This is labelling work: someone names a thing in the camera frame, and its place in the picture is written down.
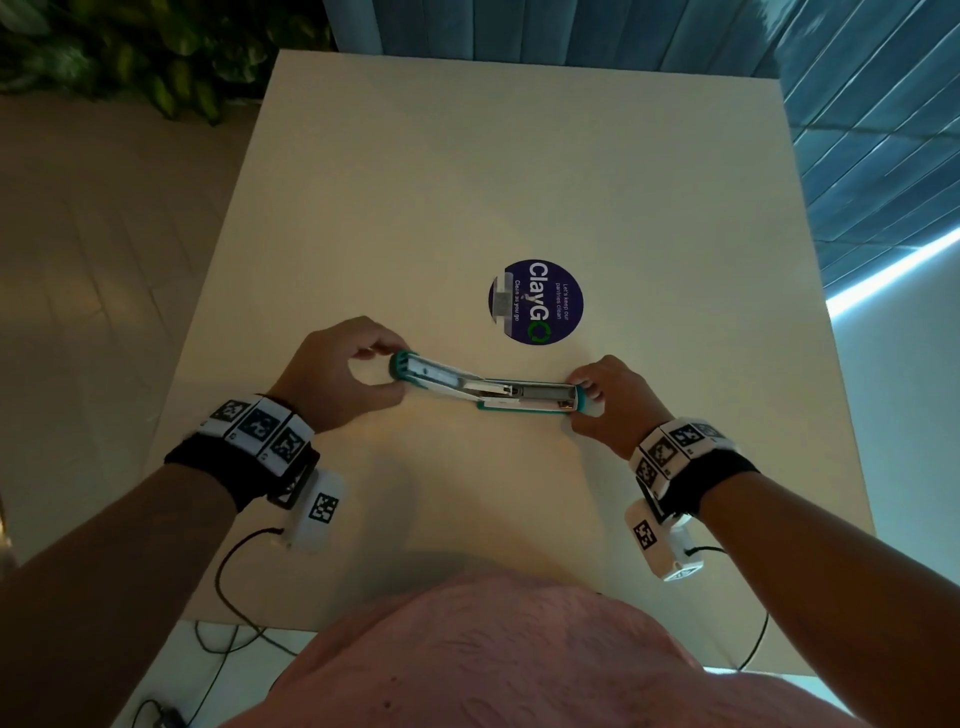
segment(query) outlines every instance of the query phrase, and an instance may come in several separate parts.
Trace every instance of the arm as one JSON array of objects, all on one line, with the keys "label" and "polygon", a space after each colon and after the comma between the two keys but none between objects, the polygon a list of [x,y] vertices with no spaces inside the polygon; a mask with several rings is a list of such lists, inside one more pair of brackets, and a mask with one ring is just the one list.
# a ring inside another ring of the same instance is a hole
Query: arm
[{"label": "arm", "polygon": [[[309,334],[268,393],[317,432],[399,404],[348,360],[407,349],[360,318]],[[0,710],[10,725],[109,726],[227,536],[236,507],[197,470],[165,465],[0,584]],[[51,699],[51,690],[56,696]]]},{"label": "arm", "polygon": [[[673,419],[640,375],[605,356],[571,374],[601,417],[574,431],[629,459]],[[948,725],[960,713],[960,588],[758,473],[709,490],[701,521],[790,642],[858,716],[877,728]]]}]

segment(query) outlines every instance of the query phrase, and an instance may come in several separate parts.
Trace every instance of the round purple sticker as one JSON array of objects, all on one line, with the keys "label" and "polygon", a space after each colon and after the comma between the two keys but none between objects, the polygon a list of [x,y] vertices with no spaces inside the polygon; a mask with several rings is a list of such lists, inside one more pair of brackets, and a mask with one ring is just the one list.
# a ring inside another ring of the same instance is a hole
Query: round purple sticker
[{"label": "round purple sticker", "polygon": [[584,294],[564,268],[549,260],[521,260],[493,279],[487,299],[493,320],[521,344],[565,339],[584,315]]}]

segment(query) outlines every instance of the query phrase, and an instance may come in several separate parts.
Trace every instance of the white floor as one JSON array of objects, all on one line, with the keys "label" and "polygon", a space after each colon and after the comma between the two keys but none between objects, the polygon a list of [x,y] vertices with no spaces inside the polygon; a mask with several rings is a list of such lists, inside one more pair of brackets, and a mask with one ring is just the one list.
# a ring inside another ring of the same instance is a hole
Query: white floor
[{"label": "white floor", "polygon": [[[139,478],[255,115],[229,109],[210,129],[138,104],[0,96],[0,398],[16,413],[0,421],[0,497],[21,561]],[[229,628],[203,630],[226,646]],[[190,718],[220,660],[178,624],[115,725],[145,697]],[[263,642],[231,655],[193,726],[261,700],[289,660]]]}]

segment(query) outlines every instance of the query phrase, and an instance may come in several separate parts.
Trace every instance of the pink shirt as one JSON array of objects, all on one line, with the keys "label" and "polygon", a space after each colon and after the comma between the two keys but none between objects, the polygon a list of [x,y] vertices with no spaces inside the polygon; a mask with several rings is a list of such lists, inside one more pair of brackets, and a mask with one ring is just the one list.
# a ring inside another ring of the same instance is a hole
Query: pink shirt
[{"label": "pink shirt", "polygon": [[341,619],[225,728],[864,724],[778,678],[714,675],[652,618],[512,572]]}]

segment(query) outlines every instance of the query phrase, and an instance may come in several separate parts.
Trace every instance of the person's left arm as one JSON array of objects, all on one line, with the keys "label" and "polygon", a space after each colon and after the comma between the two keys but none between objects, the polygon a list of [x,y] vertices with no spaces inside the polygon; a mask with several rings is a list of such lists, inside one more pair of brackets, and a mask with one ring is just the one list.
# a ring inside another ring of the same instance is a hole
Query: person's left arm
[{"label": "person's left arm", "polygon": [[[399,404],[348,360],[408,348],[367,318],[309,334],[268,392],[317,432]],[[109,726],[227,536],[236,506],[211,475],[164,465],[0,583],[0,711],[23,726]]]}]

